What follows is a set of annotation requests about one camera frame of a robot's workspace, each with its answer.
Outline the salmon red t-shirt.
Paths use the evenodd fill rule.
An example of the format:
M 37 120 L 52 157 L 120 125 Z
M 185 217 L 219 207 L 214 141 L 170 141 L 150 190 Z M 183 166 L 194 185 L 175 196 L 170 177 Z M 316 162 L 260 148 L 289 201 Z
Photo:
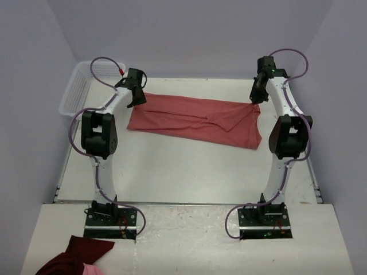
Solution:
M 146 94 L 134 107 L 128 130 L 256 150 L 262 140 L 256 104 Z

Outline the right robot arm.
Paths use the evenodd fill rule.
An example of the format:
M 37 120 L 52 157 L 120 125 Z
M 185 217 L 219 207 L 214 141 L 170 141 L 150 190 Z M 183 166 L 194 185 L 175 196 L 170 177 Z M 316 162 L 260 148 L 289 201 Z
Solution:
M 287 90 L 288 80 L 286 71 L 276 67 L 272 56 L 257 60 L 257 76 L 249 99 L 252 104 L 272 100 L 277 115 L 268 139 L 272 153 L 271 171 L 254 215 L 262 225 L 269 225 L 277 214 L 283 215 L 288 178 L 294 163 L 306 150 L 313 124 L 312 117 L 303 114 Z

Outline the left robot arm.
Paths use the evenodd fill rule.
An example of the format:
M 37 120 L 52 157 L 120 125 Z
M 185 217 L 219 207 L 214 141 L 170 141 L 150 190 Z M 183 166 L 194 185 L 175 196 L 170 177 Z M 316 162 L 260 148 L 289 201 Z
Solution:
M 127 109 L 146 103 L 144 71 L 131 68 L 115 86 L 114 94 L 98 108 L 85 110 L 81 117 L 81 146 L 90 157 L 95 177 L 95 198 L 91 214 L 106 225 L 118 221 L 117 194 L 112 160 L 118 147 L 116 118 Z

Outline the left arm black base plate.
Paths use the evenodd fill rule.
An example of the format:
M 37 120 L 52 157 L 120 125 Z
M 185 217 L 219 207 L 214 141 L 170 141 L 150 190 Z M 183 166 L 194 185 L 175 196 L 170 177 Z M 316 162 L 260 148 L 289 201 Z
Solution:
M 108 203 L 91 206 L 84 212 L 84 238 L 136 240 L 136 210 Z

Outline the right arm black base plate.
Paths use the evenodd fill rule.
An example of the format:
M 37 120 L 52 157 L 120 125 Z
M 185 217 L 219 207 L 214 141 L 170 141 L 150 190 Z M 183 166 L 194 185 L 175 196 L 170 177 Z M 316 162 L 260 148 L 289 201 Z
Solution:
M 255 208 L 237 211 L 240 239 L 292 239 L 291 224 L 287 209 L 266 211 L 261 214 Z

